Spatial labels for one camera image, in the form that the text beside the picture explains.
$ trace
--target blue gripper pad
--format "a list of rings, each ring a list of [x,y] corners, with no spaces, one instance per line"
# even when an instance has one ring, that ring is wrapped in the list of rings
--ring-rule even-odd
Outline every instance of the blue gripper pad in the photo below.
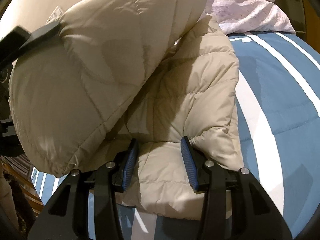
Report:
[[[187,175],[189,178],[190,186],[193,188],[193,191],[196,192],[199,189],[199,182],[197,179],[197,168],[191,155],[192,148],[189,143],[188,137],[182,137],[180,142],[180,148],[184,166],[186,168]]]
[[[130,153],[129,153],[127,163],[125,164],[125,167],[123,170],[123,181],[121,184],[123,191],[126,191],[130,185],[134,166],[138,158],[139,144],[136,139],[132,139],[129,145],[128,151],[130,151]]]

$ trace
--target brown fabric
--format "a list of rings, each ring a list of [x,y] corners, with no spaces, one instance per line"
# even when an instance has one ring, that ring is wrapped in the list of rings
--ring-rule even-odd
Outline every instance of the brown fabric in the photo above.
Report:
[[[12,198],[11,187],[3,176],[2,165],[0,166],[0,206],[3,208],[15,228],[18,229],[18,218]]]

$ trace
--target blue and white striped fabric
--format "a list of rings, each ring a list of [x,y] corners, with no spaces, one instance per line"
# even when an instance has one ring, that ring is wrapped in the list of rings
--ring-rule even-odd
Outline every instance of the blue and white striped fabric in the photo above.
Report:
[[[244,164],[259,179],[293,237],[320,203],[320,55],[295,35],[229,36],[240,61],[236,97]],[[46,203],[64,178],[33,171]],[[194,240],[198,221],[118,205],[125,240]],[[94,237],[93,195],[89,232]]]

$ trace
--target wooden panel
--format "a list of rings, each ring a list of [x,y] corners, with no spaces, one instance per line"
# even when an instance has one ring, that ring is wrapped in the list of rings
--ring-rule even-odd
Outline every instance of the wooden panel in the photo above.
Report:
[[[320,19],[308,0],[303,0],[307,43],[320,53]]]

